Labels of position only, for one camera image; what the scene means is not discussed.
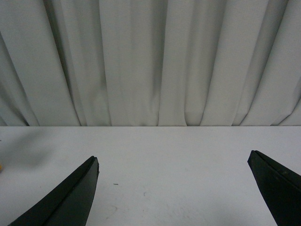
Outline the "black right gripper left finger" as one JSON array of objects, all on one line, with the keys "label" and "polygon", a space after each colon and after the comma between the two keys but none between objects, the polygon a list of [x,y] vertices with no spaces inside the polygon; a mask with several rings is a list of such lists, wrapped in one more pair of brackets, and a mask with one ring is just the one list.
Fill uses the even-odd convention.
[{"label": "black right gripper left finger", "polygon": [[88,158],[11,226],[84,226],[92,207],[99,162]]}]

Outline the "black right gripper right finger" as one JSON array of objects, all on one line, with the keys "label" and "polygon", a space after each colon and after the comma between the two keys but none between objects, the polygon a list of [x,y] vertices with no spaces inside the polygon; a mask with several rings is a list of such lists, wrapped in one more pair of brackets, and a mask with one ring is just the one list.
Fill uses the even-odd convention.
[{"label": "black right gripper right finger", "polygon": [[301,176],[265,154],[248,158],[259,191],[278,226],[301,224]]}]

